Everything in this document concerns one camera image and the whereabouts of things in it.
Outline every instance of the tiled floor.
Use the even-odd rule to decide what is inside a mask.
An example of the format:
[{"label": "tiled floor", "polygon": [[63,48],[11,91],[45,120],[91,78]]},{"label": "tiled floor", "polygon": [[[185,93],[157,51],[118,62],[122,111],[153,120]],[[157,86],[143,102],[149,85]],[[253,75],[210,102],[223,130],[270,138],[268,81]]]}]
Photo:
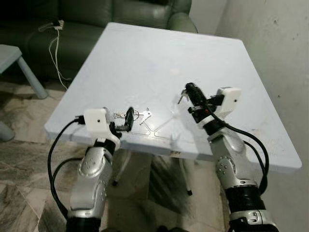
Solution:
[{"label": "tiled floor", "polygon": [[[14,140],[0,143],[0,231],[65,231],[65,219],[49,191],[46,161],[50,142],[43,128],[64,91],[55,81],[46,88],[49,97],[39,100],[25,82],[0,81],[0,120],[16,133]],[[85,149],[84,145],[60,142],[53,167],[69,157],[82,157]],[[125,157],[123,150],[114,155],[113,175]],[[108,188],[101,229],[155,232],[165,225],[190,232],[225,231],[213,164],[189,161],[186,167],[191,170],[193,196],[186,193],[178,159],[133,153],[119,185]],[[66,207],[76,168],[77,163],[69,163],[56,180]]]}]

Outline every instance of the stool leg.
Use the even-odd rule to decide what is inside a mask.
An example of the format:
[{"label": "stool leg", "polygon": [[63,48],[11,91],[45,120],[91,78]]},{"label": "stool leg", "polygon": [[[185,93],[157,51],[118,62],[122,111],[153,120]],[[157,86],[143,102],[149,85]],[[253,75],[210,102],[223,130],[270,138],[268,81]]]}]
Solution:
[{"label": "stool leg", "polygon": [[13,139],[14,136],[14,131],[12,131],[7,125],[0,121],[0,140],[8,141]]},{"label": "stool leg", "polygon": [[119,179],[120,179],[122,173],[123,173],[124,170],[126,169],[127,164],[128,164],[129,161],[130,161],[130,158],[131,158],[131,155],[132,155],[131,151],[126,150],[126,154],[127,154],[126,160],[125,160],[125,162],[122,164],[122,166],[121,166],[121,168],[120,168],[120,171],[118,172],[118,174],[116,175],[115,179],[114,179],[113,182],[112,182],[112,185],[113,185],[113,186],[118,185],[118,181],[119,181]]},{"label": "stool leg", "polygon": [[192,190],[191,190],[191,187],[190,187],[190,184],[189,184],[189,180],[187,178],[187,173],[185,172],[185,169],[184,169],[184,166],[183,166],[183,159],[179,158],[179,165],[180,165],[180,170],[183,174],[183,178],[184,178],[184,181],[185,181],[185,186],[187,188],[187,193],[189,196],[192,195]]},{"label": "stool leg", "polygon": [[46,90],[40,84],[34,73],[31,71],[25,60],[20,57],[17,60],[17,63],[20,69],[23,71],[24,75],[26,76],[27,80],[29,81],[30,85],[32,86],[34,92],[38,96],[39,99],[44,99],[48,96]]}]

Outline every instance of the light blue stool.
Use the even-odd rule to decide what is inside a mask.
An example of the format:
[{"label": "light blue stool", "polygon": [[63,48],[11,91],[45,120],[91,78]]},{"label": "light blue stool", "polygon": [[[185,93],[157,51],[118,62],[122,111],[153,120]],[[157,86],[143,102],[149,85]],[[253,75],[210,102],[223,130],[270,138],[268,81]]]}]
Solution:
[{"label": "light blue stool", "polygon": [[[23,71],[34,92],[39,99],[48,96],[46,90],[33,74],[25,60],[21,57],[22,53],[18,47],[0,44],[0,74],[10,67],[15,61]],[[0,121],[0,140],[10,140],[14,137],[14,132]]]}]

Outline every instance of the table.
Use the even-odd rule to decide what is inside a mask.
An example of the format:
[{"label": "table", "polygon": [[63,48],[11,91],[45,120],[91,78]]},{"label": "table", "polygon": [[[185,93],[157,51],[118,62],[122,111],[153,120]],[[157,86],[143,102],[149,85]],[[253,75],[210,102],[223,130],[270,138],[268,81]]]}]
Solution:
[{"label": "table", "polygon": [[[45,124],[46,132],[54,139],[88,108],[125,112],[129,106],[140,111],[148,107],[153,115],[123,133],[122,148],[211,160],[208,136],[187,112],[190,103],[177,105],[188,82],[196,83],[207,97],[220,87],[241,88],[239,104],[226,121],[265,144],[271,170],[290,173],[301,167],[242,41],[201,34],[109,23]],[[61,140],[93,144],[85,126],[79,125],[69,127]],[[258,167],[254,153],[247,150]]]},{"label": "table", "polygon": [[[22,53],[19,48],[15,46],[0,44],[0,74],[2,74],[15,61],[18,63],[38,98],[46,98],[48,96],[46,90],[43,88],[25,60],[22,58]],[[14,132],[0,121],[0,140],[7,141],[13,137]]]}]

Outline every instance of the cable connector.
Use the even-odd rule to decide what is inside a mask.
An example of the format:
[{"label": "cable connector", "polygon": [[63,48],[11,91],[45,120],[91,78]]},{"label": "cable connector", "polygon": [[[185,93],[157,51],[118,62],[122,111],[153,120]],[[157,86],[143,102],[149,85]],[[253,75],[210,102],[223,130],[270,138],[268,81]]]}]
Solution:
[{"label": "cable connector", "polygon": [[83,115],[75,116],[75,121],[78,122],[79,125],[85,125],[85,118]]}]

